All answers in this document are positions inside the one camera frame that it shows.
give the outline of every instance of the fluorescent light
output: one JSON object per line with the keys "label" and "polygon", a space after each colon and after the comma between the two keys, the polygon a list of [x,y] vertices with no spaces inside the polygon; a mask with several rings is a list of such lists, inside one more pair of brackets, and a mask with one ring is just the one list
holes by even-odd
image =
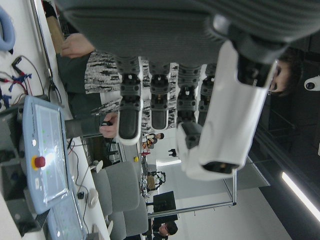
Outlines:
{"label": "fluorescent light", "polygon": [[174,161],[165,161],[165,162],[156,162],[157,167],[169,166],[173,164],[180,164],[181,160],[174,160]]}
{"label": "fluorescent light", "polygon": [[282,173],[282,179],[286,184],[288,184],[295,195],[297,195],[297,197],[320,222],[320,211],[315,207],[315,205],[313,205],[313,203],[307,198],[307,196],[299,189],[299,187],[290,179],[290,177],[285,172]]}

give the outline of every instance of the security camera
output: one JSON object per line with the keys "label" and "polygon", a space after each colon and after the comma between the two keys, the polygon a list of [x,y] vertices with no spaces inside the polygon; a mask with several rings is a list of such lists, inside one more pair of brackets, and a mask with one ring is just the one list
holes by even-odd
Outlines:
{"label": "security camera", "polygon": [[320,75],[305,80],[304,88],[309,91],[320,91]]}

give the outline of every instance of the person's hand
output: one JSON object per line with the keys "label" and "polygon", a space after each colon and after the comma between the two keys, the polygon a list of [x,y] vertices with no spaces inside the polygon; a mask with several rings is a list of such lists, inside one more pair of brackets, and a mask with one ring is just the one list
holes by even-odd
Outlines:
{"label": "person's hand", "polygon": [[61,46],[61,56],[71,59],[80,58],[92,53],[95,47],[81,33],[74,33],[67,37]]}
{"label": "person's hand", "polygon": [[105,118],[105,122],[112,123],[111,126],[101,126],[99,131],[100,133],[108,139],[114,138],[117,136],[117,128],[118,128],[118,113],[110,112],[108,113]]}

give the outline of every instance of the dark hair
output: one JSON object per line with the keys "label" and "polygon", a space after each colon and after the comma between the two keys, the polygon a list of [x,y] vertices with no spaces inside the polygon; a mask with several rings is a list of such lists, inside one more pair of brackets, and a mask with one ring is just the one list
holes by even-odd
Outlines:
{"label": "dark hair", "polygon": [[282,61],[289,66],[289,79],[286,84],[286,88],[282,92],[274,92],[272,95],[284,97],[291,94],[297,87],[298,82],[303,75],[303,63],[298,57],[295,50],[288,48],[280,57],[279,61]]}
{"label": "dark hair", "polygon": [[168,221],[165,223],[168,234],[174,235],[178,231],[178,227],[174,221]]}

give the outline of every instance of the black and white patterned fabric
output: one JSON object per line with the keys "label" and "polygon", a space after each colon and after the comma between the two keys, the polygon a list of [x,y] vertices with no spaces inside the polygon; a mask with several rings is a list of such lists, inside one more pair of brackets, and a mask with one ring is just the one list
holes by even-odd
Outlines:
{"label": "black and white patterned fabric", "polygon": [[[142,87],[149,88],[151,82],[151,74],[149,72],[149,63],[147,60],[141,60],[142,65]],[[169,74],[169,116],[168,128],[176,127],[176,82],[178,81],[179,65],[177,63],[170,64]],[[105,93],[120,90],[121,75],[117,72],[117,66],[113,56],[105,52],[93,52],[86,64],[84,75],[84,88],[87,94]],[[113,100],[101,107],[92,110],[92,114],[110,113],[119,110],[120,100]],[[143,134],[154,132],[151,127],[150,119],[150,100],[143,101],[141,131]]]}

